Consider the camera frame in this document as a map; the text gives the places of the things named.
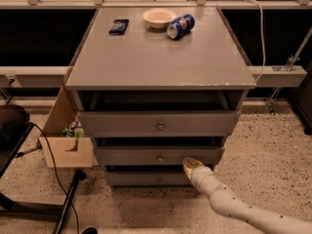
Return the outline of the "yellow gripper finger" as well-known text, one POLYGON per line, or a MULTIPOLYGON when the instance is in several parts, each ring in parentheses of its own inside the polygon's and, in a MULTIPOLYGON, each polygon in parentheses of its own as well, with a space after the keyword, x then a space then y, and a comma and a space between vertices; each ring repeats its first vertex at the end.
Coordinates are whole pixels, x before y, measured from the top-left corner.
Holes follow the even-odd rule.
POLYGON ((186 176, 190 180, 195 180, 202 175, 202 172, 205 170, 204 164, 192 157, 185 157, 182 160, 182 165, 186 176))

